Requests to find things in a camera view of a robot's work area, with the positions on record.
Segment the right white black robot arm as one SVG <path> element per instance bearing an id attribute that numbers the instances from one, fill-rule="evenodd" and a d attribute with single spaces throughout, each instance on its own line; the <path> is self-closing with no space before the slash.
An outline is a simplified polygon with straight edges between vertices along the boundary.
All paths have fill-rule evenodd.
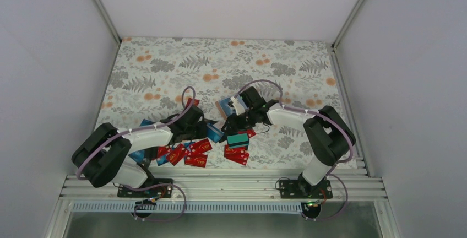
<path id="1" fill-rule="evenodd" d="M 254 87 L 247 88 L 230 100 L 229 106 L 234 112 L 221 128 L 229 136 L 253 128 L 258 123 L 293 128 L 306 134 L 313 157 L 298 177 L 299 193 L 306 198 L 318 193 L 319 183 L 345 154 L 353 154 L 355 136 L 331 106 L 318 111 L 292 108 L 279 100 L 266 101 Z"/>

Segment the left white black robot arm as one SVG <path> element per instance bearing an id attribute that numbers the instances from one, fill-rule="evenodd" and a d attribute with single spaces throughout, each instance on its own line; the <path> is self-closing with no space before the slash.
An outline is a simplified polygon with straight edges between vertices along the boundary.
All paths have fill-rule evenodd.
<path id="1" fill-rule="evenodd" d="M 118 129 L 109 122 L 98 126 L 73 153 L 76 178 L 87 180 L 95 188 L 115 183 L 131 188 L 145 197 L 153 190 L 149 173 L 130 154 L 154 147 L 171 146 L 207 136 L 203 111 L 197 106 L 185 108 L 173 118 L 134 129 Z"/>

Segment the red vip card upper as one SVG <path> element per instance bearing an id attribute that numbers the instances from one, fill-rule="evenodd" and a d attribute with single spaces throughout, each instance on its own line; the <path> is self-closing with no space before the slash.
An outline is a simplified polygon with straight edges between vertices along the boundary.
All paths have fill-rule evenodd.
<path id="1" fill-rule="evenodd" d="M 202 139 L 189 146 L 191 155 L 200 155 L 212 150 L 212 145 L 208 138 Z"/>

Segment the red vip card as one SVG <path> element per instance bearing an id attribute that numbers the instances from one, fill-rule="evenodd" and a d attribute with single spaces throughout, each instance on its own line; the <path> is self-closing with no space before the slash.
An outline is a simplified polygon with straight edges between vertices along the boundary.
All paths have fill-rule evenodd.
<path id="1" fill-rule="evenodd" d="M 200 155 L 212 150 L 212 145 L 208 138 L 202 139 L 189 146 L 191 155 Z"/>
<path id="2" fill-rule="evenodd" d="M 245 131 L 239 131 L 237 132 L 238 134 L 246 134 L 248 138 L 252 138 L 253 136 L 256 135 L 256 132 L 253 129 L 247 129 Z"/>
<path id="3" fill-rule="evenodd" d="M 184 159 L 184 164 L 188 166 L 205 168 L 207 165 L 208 156 L 205 154 L 188 155 Z"/>

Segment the lone red card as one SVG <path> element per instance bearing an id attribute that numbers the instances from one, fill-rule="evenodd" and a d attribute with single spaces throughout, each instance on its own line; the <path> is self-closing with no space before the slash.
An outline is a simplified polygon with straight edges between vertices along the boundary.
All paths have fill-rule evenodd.
<path id="1" fill-rule="evenodd" d="M 188 98 L 186 105 L 193 105 L 193 106 L 198 106 L 200 103 L 200 100 L 198 99 L 193 99 L 193 98 Z"/>

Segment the red vip card right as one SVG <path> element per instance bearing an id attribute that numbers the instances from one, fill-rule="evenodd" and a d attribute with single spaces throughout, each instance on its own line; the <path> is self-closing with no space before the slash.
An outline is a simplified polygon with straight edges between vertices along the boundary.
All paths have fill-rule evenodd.
<path id="1" fill-rule="evenodd" d="M 256 135 L 256 132 L 253 129 L 247 129 L 245 131 L 239 131 L 237 132 L 238 134 L 246 134 L 248 138 L 252 138 L 253 136 Z"/>

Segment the red card lower left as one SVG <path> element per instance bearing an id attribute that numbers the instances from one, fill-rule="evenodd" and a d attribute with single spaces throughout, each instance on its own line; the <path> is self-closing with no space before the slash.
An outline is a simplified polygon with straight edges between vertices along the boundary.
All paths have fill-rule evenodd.
<path id="1" fill-rule="evenodd" d="M 183 144 L 179 144 L 177 147 L 167 155 L 167 161 L 173 166 L 177 165 L 188 153 L 187 148 Z"/>

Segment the red vip card bottom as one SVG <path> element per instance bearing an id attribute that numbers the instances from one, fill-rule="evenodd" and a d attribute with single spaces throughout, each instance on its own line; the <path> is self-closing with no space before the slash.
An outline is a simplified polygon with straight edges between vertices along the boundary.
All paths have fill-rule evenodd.
<path id="1" fill-rule="evenodd" d="M 205 168 L 207 165 L 208 156 L 205 154 L 188 155 L 184 159 L 184 164 L 188 166 Z"/>

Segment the teal card with black stripe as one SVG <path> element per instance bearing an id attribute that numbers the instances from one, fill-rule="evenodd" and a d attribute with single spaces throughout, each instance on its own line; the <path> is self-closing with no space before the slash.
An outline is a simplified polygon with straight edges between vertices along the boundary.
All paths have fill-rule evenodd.
<path id="1" fill-rule="evenodd" d="M 238 148 L 249 145 L 249 137 L 247 133 L 235 134 L 227 136 L 227 144 L 230 148 Z"/>

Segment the blue card far left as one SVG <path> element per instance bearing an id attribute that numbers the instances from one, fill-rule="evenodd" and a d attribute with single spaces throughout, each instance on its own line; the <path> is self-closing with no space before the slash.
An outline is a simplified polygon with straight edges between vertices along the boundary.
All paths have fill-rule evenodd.
<path id="1" fill-rule="evenodd" d="M 153 125 L 155 122 L 153 121 L 150 121 L 150 120 L 146 120 L 146 119 L 143 119 L 140 123 L 140 127 L 143 127 L 143 126 L 149 126 L 149 125 Z"/>

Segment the red card pair right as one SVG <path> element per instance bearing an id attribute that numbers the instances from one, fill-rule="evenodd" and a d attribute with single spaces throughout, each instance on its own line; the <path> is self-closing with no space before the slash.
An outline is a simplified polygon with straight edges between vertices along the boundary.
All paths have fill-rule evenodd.
<path id="1" fill-rule="evenodd" d="M 224 146 L 224 157 L 240 165 L 246 166 L 249 153 L 248 146 L 232 148 L 229 145 Z"/>

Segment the floral patterned table mat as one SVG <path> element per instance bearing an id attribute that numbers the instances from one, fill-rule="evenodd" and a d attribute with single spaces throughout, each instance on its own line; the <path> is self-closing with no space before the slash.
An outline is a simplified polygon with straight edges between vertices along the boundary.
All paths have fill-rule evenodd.
<path id="1" fill-rule="evenodd" d="M 330 55 L 321 41 L 126 37 L 97 117 L 118 128 L 158 121 L 195 96 L 206 118 L 251 83 L 266 100 L 344 114 Z"/>

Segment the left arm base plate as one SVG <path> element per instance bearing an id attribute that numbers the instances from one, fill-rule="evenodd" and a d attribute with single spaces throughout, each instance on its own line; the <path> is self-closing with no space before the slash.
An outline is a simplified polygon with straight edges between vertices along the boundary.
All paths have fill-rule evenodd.
<path id="1" fill-rule="evenodd" d="M 170 198 L 172 194 L 172 187 L 168 186 L 169 183 L 173 183 L 173 179 L 170 178 L 155 178 L 148 179 L 144 182 L 141 188 L 151 187 L 153 185 L 165 184 L 164 186 L 152 187 L 143 191 L 134 191 L 124 186 L 118 187 L 117 197 L 119 198 Z"/>

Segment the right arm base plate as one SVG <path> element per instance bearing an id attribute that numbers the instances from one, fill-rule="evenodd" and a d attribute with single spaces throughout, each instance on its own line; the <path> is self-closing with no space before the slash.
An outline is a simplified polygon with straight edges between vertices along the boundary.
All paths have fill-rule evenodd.
<path id="1" fill-rule="evenodd" d="M 332 187 L 329 180 L 323 179 L 317 185 L 306 181 L 279 179 L 277 189 L 282 199 L 324 199 L 332 198 Z"/>

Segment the aluminium rail frame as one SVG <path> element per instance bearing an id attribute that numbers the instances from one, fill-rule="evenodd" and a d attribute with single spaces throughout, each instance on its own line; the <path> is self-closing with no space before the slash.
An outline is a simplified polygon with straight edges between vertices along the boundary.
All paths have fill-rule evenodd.
<path id="1" fill-rule="evenodd" d="M 310 198 L 285 197 L 298 169 L 152 167 L 173 181 L 154 205 L 146 194 L 121 197 L 110 183 L 94 188 L 66 177 L 47 237 L 399 237 L 385 185 L 354 169 L 337 169 L 317 220 L 304 219 Z"/>

